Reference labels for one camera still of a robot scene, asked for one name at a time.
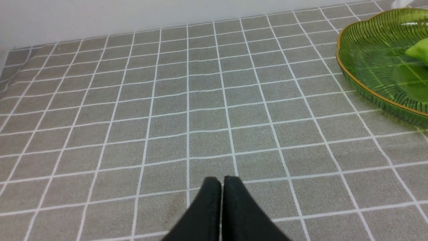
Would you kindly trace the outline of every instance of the gray tile-pattern mat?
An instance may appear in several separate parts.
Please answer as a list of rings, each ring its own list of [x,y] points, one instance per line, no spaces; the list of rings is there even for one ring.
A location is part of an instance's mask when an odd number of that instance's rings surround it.
[[[0,101],[2,240],[159,240],[209,175],[239,175],[296,241],[428,240],[426,130],[334,58],[390,2],[12,51],[4,75],[29,61]]]

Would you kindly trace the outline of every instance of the green glass plate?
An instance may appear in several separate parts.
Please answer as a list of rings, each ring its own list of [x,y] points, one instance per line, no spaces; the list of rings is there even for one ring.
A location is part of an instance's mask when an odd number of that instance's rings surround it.
[[[428,38],[428,10],[395,9],[346,27],[336,58],[360,94],[386,112],[428,128],[428,67],[404,52]]]

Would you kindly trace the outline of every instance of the black object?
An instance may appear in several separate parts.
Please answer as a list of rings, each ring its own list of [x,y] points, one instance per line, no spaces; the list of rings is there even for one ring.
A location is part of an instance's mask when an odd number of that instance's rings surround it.
[[[189,209],[163,241],[218,241],[221,184],[205,178]],[[257,205],[239,177],[224,178],[223,241],[291,241]]]

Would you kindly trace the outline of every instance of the leaf-shaped plate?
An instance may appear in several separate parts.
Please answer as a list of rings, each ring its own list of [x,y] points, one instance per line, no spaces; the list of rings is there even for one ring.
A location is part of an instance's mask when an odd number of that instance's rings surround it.
[[[336,58],[360,94],[386,112],[428,128],[428,67],[404,52],[428,38],[428,10],[394,9],[349,25]]]

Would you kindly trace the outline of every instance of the gold rim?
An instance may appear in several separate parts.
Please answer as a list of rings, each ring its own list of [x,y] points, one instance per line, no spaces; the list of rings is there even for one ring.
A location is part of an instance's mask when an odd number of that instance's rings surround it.
[[[379,15],[381,15],[381,14],[384,14],[384,13],[387,13],[387,12],[391,12],[391,11],[396,11],[396,9],[392,9],[392,10],[388,10],[388,11],[385,11],[385,12],[381,12],[381,13],[376,14],[375,16],[371,17],[369,20],[366,20],[366,21],[359,21],[359,22],[368,22],[368,21],[370,21],[370,20],[374,19],[375,17],[377,17],[377,16],[379,16]],[[392,100],[390,100],[390,99],[387,99],[387,98],[383,97],[382,95],[380,95],[380,94],[378,94],[378,93],[376,93],[376,92],[372,91],[372,90],[371,90],[371,89],[369,89],[365,84],[363,84],[361,81],[359,81],[359,80],[358,80],[354,75],[352,75],[352,74],[348,71],[348,69],[344,66],[344,64],[342,63],[342,60],[341,60],[341,59],[340,59],[340,57],[339,57],[339,51],[340,51],[340,39],[341,39],[341,37],[342,37],[343,32],[344,32],[347,28],[349,28],[350,26],[352,26],[352,25],[354,25],[354,24],[356,24],[356,23],[350,24],[350,25],[346,26],[345,28],[343,28],[343,29],[342,29],[342,31],[339,33],[339,36],[338,36],[338,38],[337,38],[336,59],[337,59],[337,62],[339,63],[340,68],[341,68],[343,71],[345,71],[345,72],[346,72],[346,74],[347,74],[347,75],[348,75],[348,76],[349,76],[353,81],[355,81],[359,86],[361,86],[363,89],[365,89],[366,91],[368,91],[370,94],[374,95],[375,97],[377,97],[377,98],[379,98],[379,99],[381,99],[381,100],[383,100],[383,101],[385,101],[385,102],[388,102],[389,104],[395,105],[395,106],[397,106],[397,107],[399,107],[399,108],[401,108],[401,109],[404,109],[404,110],[407,110],[407,111],[413,112],[413,113],[415,113],[415,114],[419,114],[419,115],[423,115],[423,116],[425,116],[425,117],[428,117],[428,113],[420,112],[420,111],[414,110],[414,109],[412,109],[412,108],[409,108],[409,107],[407,107],[407,106],[404,106],[404,105],[398,104],[398,103],[396,103],[396,102],[394,102],[394,101],[392,101]]]

